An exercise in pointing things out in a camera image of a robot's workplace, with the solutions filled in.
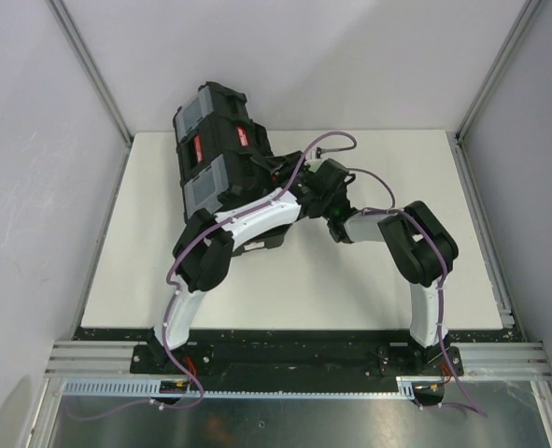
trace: red logo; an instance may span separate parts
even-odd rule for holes
[[[192,139],[194,142],[194,152],[197,155],[197,163],[201,163],[203,161],[203,151],[201,150],[201,139],[198,135],[195,135]]]
[[[248,146],[247,131],[245,131],[245,128],[243,128],[242,126],[237,126],[236,128],[238,129],[238,138],[240,139],[240,144],[243,147],[247,147]]]

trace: table top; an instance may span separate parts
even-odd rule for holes
[[[302,150],[318,131],[269,132],[276,154]],[[356,131],[347,167],[381,175],[398,206],[425,202],[454,237],[460,255],[446,284],[451,329],[500,329],[502,322],[451,149],[443,131]],[[333,137],[323,147],[345,145]],[[81,326],[150,328],[172,288],[165,275],[184,229],[173,133],[138,133],[107,229]],[[387,192],[358,175],[348,197],[358,208],[388,207]],[[284,245],[233,259],[204,299],[198,329],[406,329],[409,286],[382,243],[337,245],[325,220],[295,223]]]

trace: white wall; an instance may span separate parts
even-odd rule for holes
[[[208,79],[269,129],[456,130],[524,0],[67,0],[132,131]]]
[[[122,153],[45,2],[0,1],[0,446],[71,323]]]
[[[552,1],[467,140],[513,292],[552,364]]]

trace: black joint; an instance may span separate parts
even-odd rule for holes
[[[415,201],[407,205],[404,211],[433,240],[450,273],[454,259],[459,255],[454,239],[425,203]],[[442,275],[442,266],[435,252],[425,239],[416,241],[413,238],[420,233],[408,219],[401,215],[394,215],[381,220],[378,226],[396,267],[408,282],[429,287],[433,280]]]
[[[189,219],[172,254],[177,258],[182,251],[203,231],[216,224],[215,218],[204,208],[197,210]],[[205,241],[196,245],[184,258],[176,273],[182,275],[189,291],[208,291],[219,285],[230,269],[234,251],[234,238],[224,229],[212,231]]]

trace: metal corner post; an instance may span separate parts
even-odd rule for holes
[[[68,9],[64,3],[64,0],[46,0],[48,6],[50,7],[53,17],[62,28],[66,40],[70,47],[75,52],[78,62],[82,66],[87,78],[91,82],[93,88],[97,92],[99,99],[101,100],[104,108],[106,109],[109,117],[111,118],[114,126],[118,130],[120,137],[124,141],[124,144],[127,147],[130,147],[133,143],[133,136],[128,131],[126,122],[122,117],[116,102],[107,87],[106,82],[104,81],[95,61],[91,56],[91,52],[87,48],[80,32],[78,31],[77,25],[70,16]]]
[[[462,119],[456,136],[459,143],[462,143],[466,134],[471,130],[474,120],[479,115],[479,112],[486,103],[486,100],[489,97],[489,94],[492,92],[494,86],[497,84],[498,80],[502,77],[502,74],[511,61],[512,56],[515,53],[518,45],[522,42],[527,31],[530,28],[530,25],[541,9],[541,6],[545,3],[545,0],[527,0],[525,5],[520,10],[517,20],[510,29],[508,36],[504,40],[500,52],[496,56],[496,59],[493,61],[491,68],[489,68],[488,73],[483,80],[483,84],[479,88],[477,95],[474,97],[473,102],[469,106],[469,109]]]

